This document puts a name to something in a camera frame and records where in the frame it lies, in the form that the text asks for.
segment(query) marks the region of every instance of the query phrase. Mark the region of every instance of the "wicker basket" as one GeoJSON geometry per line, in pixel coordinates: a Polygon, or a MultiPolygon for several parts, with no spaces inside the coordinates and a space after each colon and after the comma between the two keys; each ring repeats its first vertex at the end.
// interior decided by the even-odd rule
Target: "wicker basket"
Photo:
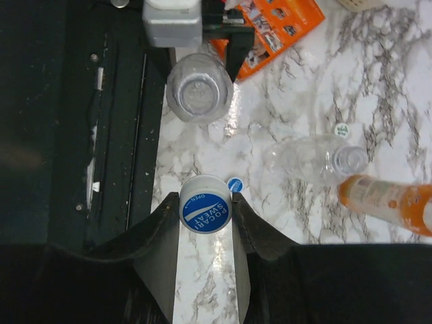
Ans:
{"type": "Polygon", "coordinates": [[[348,10],[354,12],[368,10],[384,4],[381,0],[339,0],[339,2],[348,10]]]}

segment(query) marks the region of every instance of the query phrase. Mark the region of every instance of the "plastic bottle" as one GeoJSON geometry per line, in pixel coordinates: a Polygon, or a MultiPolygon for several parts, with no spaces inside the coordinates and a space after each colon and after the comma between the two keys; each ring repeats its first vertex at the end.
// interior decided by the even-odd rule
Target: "plastic bottle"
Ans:
{"type": "Polygon", "coordinates": [[[167,103],[183,122],[209,124],[229,110],[234,85],[214,57],[194,53],[173,67],[167,81],[167,103]]]}
{"type": "Polygon", "coordinates": [[[291,140],[272,146],[266,165],[275,173],[312,184],[334,186],[366,169],[367,153],[343,138],[326,134],[291,140]]]}
{"type": "Polygon", "coordinates": [[[421,235],[432,236],[432,186],[354,175],[339,186],[340,202],[421,235]]]}

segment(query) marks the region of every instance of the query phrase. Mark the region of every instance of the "orange bottle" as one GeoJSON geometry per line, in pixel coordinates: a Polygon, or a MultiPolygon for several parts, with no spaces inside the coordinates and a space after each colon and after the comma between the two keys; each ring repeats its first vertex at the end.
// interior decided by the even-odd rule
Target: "orange bottle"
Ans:
{"type": "Polygon", "coordinates": [[[432,236],[432,185],[399,184],[368,175],[353,175],[339,186],[343,205],[405,227],[421,235],[432,236]]]}

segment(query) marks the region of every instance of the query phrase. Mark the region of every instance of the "pocari sweat logo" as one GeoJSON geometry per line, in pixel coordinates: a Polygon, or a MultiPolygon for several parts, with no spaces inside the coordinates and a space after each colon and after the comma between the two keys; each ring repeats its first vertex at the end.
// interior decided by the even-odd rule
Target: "pocari sweat logo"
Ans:
{"type": "Polygon", "coordinates": [[[213,232],[225,224],[229,216],[226,202],[215,194],[197,194],[183,207],[186,224],[200,232],[213,232]]]}

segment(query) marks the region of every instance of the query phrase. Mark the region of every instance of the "bottle neck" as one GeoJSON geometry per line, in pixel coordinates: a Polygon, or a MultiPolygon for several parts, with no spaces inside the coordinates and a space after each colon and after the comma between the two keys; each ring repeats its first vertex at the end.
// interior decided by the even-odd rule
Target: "bottle neck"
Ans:
{"type": "Polygon", "coordinates": [[[368,161],[366,151],[358,146],[343,146],[333,154],[335,170],[347,176],[363,172],[368,161]]]}

